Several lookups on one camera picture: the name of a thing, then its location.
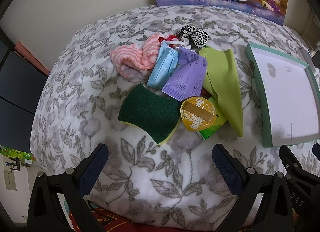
light blue face mask package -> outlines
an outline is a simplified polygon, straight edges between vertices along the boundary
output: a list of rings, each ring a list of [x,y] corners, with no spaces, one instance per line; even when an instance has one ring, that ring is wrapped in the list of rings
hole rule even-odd
[[[200,96],[208,64],[201,55],[183,47],[179,49],[179,65],[162,88],[162,92],[183,101]]]
[[[161,90],[165,83],[177,68],[179,52],[169,47],[166,42],[162,42],[155,67],[149,77],[147,85],[157,90]]]

paper tag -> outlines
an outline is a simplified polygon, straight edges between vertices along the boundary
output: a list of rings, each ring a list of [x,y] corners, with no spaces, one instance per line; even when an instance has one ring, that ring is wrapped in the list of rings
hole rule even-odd
[[[3,171],[5,186],[8,190],[17,190],[16,180],[14,178],[14,171]]]
[[[6,156],[3,157],[3,169],[5,171],[11,171],[10,168],[10,164],[9,163],[12,163],[12,160],[10,160],[9,158],[7,158]]]
[[[196,108],[200,109],[201,112],[196,113],[196,115],[193,113],[193,109],[191,109],[191,111],[186,110],[184,107],[187,103],[193,104]],[[211,114],[212,118],[207,118],[207,116],[205,116],[206,119],[211,119],[210,122],[202,118],[202,111],[207,111]],[[211,127],[216,120],[214,106],[210,101],[202,97],[191,97],[185,100],[180,107],[180,114],[182,122],[188,131],[204,130],[208,127]]]
[[[184,107],[184,110],[191,112],[192,114],[195,114],[198,117],[201,117],[202,119],[204,119],[207,122],[211,122],[212,118],[213,118],[213,114],[210,113],[209,111],[206,111],[205,109],[202,109],[190,102],[186,102]]]

wall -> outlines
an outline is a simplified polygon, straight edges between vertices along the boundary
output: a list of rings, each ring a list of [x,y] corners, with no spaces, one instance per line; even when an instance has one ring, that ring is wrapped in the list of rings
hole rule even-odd
[[[105,16],[155,3],[155,0],[13,0],[0,26],[14,43],[21,41],[51,70],[77,30]],[[285,24],[302,33],[309,15],[306,0],[289,0]]]
[[[26,223],[22,216],[28,216],[30,190],[27,168],[14,171],[17,190],[7,190],[3,176],[3,156],[0,155],[0,201],[14,223]]]

bed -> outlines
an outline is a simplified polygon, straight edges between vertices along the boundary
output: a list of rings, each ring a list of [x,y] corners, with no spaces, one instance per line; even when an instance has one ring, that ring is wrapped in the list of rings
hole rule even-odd
[[[224,124],[207,141],[182,123],[159,146],[143,130],[118,121],[132,87],[147,78],[132,70],[128,79],[114,69],[109,53],[119,45],[143,43],[152,33],[174,33],[183,25],[207,32],[207,45],[234,52],[240,80],[244,136]],[[263,148],[260,102],[245,48],[269,46],[302,60],[302,38],[286,26],[231,9],[205,6],[147,6],[98,20],[79,30],[58,58],[36,110],[30,148],[47,174],[76,167],[98,143],[109,160],[87,199],[133,222],[212,231],[236,201],[211,158],[221,143],[245,167],[261,174],[285,173],[279,148]],[[290,149],[303,169],[319,175],[313,141]],[[246,224],[252,222],[256,203]]]

screw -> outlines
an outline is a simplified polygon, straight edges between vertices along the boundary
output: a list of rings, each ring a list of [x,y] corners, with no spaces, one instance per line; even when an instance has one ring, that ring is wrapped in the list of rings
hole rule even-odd
[[[75,171],[74,168],[70,167],[66,170],[66,174],[73,174],[73,172]]]
[[[247,172],[248,172],[249,174],[254,174],[254,173],[256,172],[256,170],[253,169],[253,168],[251,168],[251,167],[249,167],[249,168],[247,169]]]
[[[43,171],[38,171],[37,172],[37,177],[41,178],[44,175]]]
[[[283,178],[283,173],[282,172],[277,172],[277,176],[279,177],[279,178]]]

